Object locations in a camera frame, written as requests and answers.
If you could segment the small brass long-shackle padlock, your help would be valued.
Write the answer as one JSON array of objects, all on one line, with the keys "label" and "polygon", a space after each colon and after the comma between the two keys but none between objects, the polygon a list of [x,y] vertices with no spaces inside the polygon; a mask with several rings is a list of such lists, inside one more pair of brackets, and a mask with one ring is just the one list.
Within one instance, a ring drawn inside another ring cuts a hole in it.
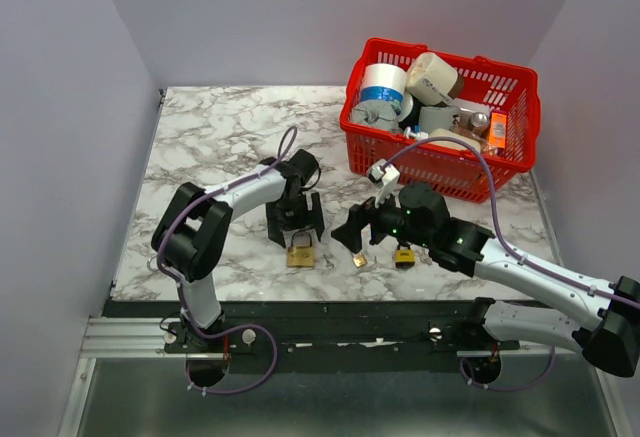
[{"label": "small brass long-shackle padlock", "polygon": [[356,268],[361,268],[367,265],[368,261],[363,253],[357,253],[352,255],[352,261]]}]

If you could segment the silver padlock key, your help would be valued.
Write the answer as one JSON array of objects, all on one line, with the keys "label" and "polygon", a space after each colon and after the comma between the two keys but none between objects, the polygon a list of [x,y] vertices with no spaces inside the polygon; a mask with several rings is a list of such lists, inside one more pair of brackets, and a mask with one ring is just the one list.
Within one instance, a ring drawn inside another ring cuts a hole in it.
[{"label": "silver padlock key", "polygon": [[335,265],[334,265],[333,261],[331,260],[331,258],[327,254],[323,254],[322,258],[324,260],[324,269],[327,272],[332,271],[335,268]]}]

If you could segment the yellow padlock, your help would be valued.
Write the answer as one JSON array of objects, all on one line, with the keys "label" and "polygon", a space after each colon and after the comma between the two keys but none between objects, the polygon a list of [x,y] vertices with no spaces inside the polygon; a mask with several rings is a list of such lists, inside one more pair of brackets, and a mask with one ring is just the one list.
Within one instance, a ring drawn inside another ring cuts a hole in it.
[{"label": "yellow padlock", "polygon": [[399,242],[394,254],[394,265],[397,269],[410,269],[415,266],[414,251],[409,244]]}]

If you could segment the silver keys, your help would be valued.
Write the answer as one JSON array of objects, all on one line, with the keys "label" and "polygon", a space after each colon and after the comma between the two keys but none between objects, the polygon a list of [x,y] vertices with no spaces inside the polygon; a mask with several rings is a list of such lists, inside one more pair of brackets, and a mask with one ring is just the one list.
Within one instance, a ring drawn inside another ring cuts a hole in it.
[{"label": "silver keys", "polygon": [[419,254],[419,260],[421,263],[426,264],[426,265],[432,265],[433,261],[431,259],[431,257],[428,255],[427,252],[421,252]]}]

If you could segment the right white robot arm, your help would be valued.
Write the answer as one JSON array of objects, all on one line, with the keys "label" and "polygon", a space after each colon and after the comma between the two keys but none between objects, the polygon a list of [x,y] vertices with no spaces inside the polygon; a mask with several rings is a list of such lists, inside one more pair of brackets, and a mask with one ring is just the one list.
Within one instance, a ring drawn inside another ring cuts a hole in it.
[{"label": "right white robot arm", "polygon": [[533,308],[498,300],[460,324],[469,347],[489,342],[530,341],[579,353],[592,366],[617,377],[634,376],[639,363],[639,283],[612,282],[576,273],[518,251],[498,234],[450,215],[444,197],[423,182],[405,186],[379,203],[369,198],[349,209],[331,236],[349,251],[387,237],[427,249],[440,267],[510,287],[538,301]]}]

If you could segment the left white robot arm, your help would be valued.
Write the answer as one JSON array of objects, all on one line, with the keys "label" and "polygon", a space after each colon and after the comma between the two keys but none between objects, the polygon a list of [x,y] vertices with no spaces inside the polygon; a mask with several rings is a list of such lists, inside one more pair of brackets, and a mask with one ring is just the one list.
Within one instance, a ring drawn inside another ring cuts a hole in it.
[{"label": "left white robot arm", "polygon": [[182,184],[154,231],[151,247],[158,269],[177,284],[181,313],[190,322],[187,339],[201,352],[214,350],[222,337],[217,323],[223,311],[217,299],[213,270],[218,264],[230,224],[263,206],[268,239],[287,247],[285,235],[314,232],[317,243],[325,230],[316,157],[298,150],[289,159],[271,157],[251,172],[213,187]]}]

